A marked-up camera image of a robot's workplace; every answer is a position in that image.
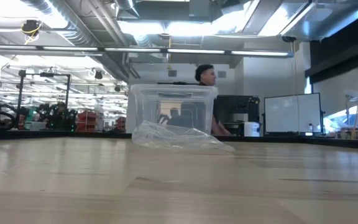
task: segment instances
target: white board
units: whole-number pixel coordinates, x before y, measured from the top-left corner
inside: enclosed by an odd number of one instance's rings
[[[266,132],[320,133],[319,94],[265,98],[265,123]]]

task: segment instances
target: wooden table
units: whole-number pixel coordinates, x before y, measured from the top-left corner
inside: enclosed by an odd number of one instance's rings
[[[358,223],[358,150],[228,144],[0,141],[0,223]]]

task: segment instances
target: man's arm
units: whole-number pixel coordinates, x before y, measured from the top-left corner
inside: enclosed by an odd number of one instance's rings
[[[231,135],[231,133],[228,130],[226,130],[226,128],[224,128],[224,126],[223,126],[223,124],[221,122],[219,122],[219,127],[220,127],[221,132],[223,133],[223,135],[225,135],[225,136],[230,136]]]
[[[215,117],[212,117],[212,133],[217,136],[230,136],[230,132],[224,128],[222,123],[216,123]]]

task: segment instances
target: clear plastic bag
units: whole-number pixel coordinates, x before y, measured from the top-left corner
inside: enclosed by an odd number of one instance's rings
[[[144,147],[234,151],[233,147],[197,129],[155,124],[149,121],[143,121],[135,129],[132,133],[132,141]]]

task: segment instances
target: clear plastic storage bin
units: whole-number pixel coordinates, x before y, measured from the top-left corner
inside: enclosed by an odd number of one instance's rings
[[[136,126],[146,120],[211,134],[216,87],[136,84],[131,92],[136,100]]]

